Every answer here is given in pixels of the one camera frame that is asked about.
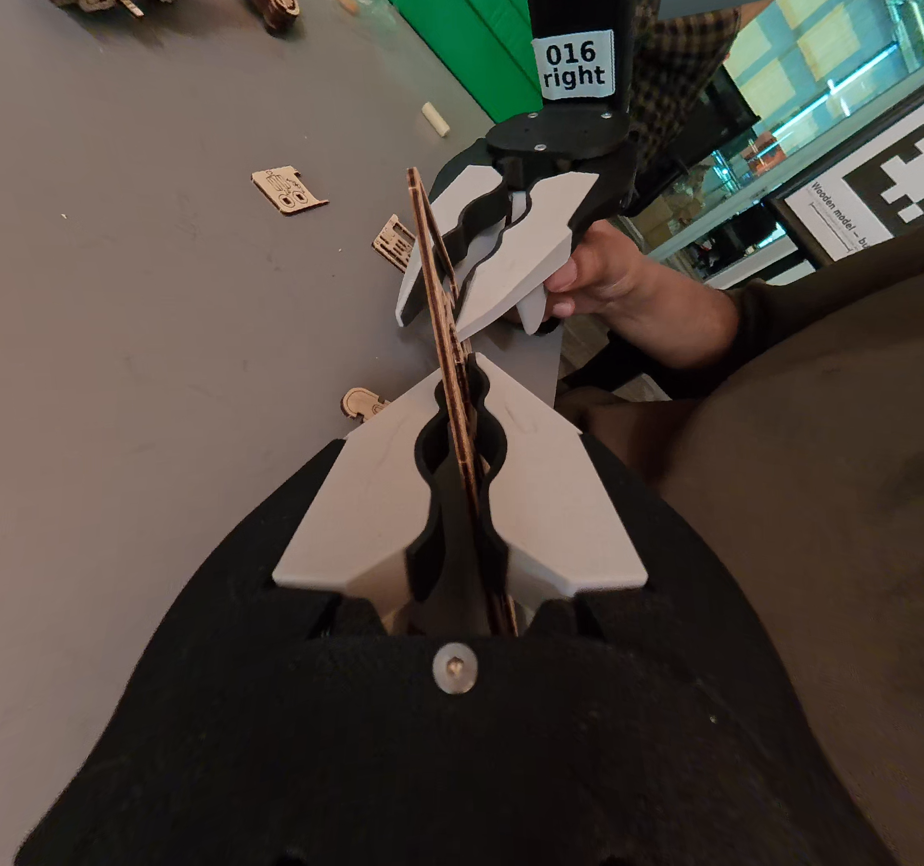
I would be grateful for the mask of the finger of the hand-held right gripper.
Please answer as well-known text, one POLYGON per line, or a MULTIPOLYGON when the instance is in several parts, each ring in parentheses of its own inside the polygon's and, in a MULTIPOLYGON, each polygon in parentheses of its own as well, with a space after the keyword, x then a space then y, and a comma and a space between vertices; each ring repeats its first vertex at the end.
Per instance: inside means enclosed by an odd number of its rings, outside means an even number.
MULTIPOLYGON (((435 223, 453 263, 456 283, 494 248, 506 226, 510 195, 492 167, 468 166, 431 201, 435 223)), ((414 244, 398 293, 396 320, 410 325, 426 308, 420 248, 414 244)))
POLYGON ((532 336, 546 312, 545 281, 568 259, 570 225, 598 174, 570 171, 539 180, 528 192, 528 209, 506 226, 494 250, 478 262, 463 283, 456 307, 456 333, 474 336, 511 309, 532 336))

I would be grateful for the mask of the wooden puzzle parts sheet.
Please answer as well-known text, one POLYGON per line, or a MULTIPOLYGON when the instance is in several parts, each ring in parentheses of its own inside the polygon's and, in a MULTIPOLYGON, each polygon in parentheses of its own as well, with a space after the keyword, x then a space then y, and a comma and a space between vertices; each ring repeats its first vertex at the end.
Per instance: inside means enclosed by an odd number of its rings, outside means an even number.
POLYGON ((468 341, 461 341, 456 332, 454 308, 459 299, 459 288, 455 268, 416 167, 408 168, 407 182, 420 249, 425 296, 443 375, 449 427, 466 497, 468 524, 473 542, 477 543, 479 487, 483 479, 483 465, 476 453, 477 417, 468 383, 468 356, 471 347, 468 341))

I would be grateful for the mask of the small slotted wooden piece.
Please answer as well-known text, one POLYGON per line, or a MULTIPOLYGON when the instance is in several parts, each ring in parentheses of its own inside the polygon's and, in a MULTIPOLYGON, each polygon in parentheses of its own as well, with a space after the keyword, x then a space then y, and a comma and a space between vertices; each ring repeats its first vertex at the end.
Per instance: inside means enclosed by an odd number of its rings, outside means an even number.
POLYGON ((372 241, 372 248, 399 272, 405 273, 410 264, 415 241, 415 233, 409 230, 396 214, 392 214, 372 241))

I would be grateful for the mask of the framed black-white marker poster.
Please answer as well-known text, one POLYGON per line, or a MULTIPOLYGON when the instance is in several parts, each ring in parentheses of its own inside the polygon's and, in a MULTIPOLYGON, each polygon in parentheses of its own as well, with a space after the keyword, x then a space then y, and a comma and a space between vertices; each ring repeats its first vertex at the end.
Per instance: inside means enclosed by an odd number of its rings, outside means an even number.
POLYGON ((809 259, 827 265, 923 225, 922 90, 764 201, 809 259))

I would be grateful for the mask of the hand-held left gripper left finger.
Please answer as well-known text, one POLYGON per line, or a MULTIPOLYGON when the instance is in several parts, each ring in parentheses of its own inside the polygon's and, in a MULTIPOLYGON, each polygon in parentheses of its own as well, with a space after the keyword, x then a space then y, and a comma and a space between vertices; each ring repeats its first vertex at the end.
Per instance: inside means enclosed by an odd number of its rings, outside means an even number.
POLYGON ((369 601, 391 628, 433 591, 443 568, 443 516, 433 468, 415 446, 439 415, 434 371, 351 432, 272 572, 281 588, 369 601))

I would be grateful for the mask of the person's right hand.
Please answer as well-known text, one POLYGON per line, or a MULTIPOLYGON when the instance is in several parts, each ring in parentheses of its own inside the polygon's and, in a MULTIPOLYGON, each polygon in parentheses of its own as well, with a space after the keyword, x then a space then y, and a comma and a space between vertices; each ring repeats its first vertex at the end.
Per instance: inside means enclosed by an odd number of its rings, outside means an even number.
POLYGON ((636 349, 671 367, 664 357, 672 326, 668 304, 687 280, 696 283, 644 255, 613 225, 597 222, 545 281, 545 319, 595 316, 636 349))

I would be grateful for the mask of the small wooden piece round holes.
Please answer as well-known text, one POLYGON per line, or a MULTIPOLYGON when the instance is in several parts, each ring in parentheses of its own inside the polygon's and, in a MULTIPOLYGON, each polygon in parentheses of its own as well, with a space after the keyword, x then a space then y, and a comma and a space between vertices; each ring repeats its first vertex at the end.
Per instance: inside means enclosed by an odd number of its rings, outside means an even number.
POLYGON ((316 198, 305 186, 293 166, 258 170, 251 174, 252 183, 283 215, 292 215, 329 204, 316 198))

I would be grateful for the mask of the grey desk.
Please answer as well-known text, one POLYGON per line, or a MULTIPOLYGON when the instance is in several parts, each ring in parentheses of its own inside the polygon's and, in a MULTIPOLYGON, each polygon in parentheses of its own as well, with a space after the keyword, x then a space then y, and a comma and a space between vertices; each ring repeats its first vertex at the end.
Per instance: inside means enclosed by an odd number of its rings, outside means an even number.
POLYGON ((342 394, 436 367, 372 241, 491 119, 399 17, 299 4, 278 38, 243 0, 2 0, 2 864, 342 394), (329 204, 277 211, 250 177, 287 166, 329 204))

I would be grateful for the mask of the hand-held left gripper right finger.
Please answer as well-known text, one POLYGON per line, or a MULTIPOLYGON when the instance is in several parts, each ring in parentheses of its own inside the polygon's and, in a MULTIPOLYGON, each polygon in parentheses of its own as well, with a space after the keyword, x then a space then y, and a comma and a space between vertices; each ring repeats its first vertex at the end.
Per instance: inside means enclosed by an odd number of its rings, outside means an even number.
POLYGON ((509 596, 534 613, 548 600, 642 588, 648 572, 583 434, 486 356, 475 362, 506 444, 487 494, 492 528, 507 548, 509 596))

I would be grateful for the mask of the green plastic bin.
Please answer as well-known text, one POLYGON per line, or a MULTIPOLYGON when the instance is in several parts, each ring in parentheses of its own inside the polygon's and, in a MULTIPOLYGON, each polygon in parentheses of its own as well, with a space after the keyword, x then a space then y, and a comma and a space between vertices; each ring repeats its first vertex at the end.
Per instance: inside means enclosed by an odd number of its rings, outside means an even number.
POLYGON ((495 122, 541 107, 527 0, 388 0, 495 122))

